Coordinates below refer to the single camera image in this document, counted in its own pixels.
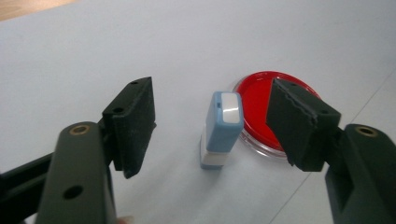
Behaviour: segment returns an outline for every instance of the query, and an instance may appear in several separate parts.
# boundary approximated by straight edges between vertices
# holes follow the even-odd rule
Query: black metal bracket
[[[65,128],[52,154],[0,175],[0,223],[116,223],[108,165],[126,178],[143,164],[155,128],[151,77],[129,83],[98,122]]]
[[[341,114],[302,87],[274,79],[267,124],[291,165],[330,168],[326,184],[334,223],[396,223],[396,146],[359,124],[338,128]]]

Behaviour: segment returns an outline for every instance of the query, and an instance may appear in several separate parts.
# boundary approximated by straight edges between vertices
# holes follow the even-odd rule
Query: red lid
[[[279,72],[259,72],[245,77],[236,86],[237,92],[241,95],[242,106],[244,108],[244,129],[260,143],[279,151],[283,148],[277,141],[272,130],[267,126],[268,101],[273,78],[280,78],[304,87],[312,94],[318,94],[308,85],[296,77]]]

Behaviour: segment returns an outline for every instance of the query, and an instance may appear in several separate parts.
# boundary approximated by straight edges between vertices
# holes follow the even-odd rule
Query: white tabletop
[[[293,75],[350,122],[396,140],[396,2],[78,1],[0,22],[0,170],[51,153],[97,121],[130,81],[152,77],[157,128],[141,172],[113,171],[118,216],[136,223],[332,223],[324,174],[240,141],[199,167],[213,91],[263,70]]]

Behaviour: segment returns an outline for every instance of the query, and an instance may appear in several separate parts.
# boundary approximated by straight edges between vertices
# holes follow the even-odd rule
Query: wooden floor
[[[0,2],[0,21],[26,14],[59,7],[76,0],[2,0]]]

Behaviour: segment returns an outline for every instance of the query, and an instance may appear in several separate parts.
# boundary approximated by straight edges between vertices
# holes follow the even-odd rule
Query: round red container
[[[234,88],[234,91],[241,95],[244,107],[245,125],[240,137],[249,147],[264,156],[286,159],[285,151],[265,122],[274,78],[293,82],[319,97],[311,87],[300,79],[287,74],[268,71],[244,77]]]

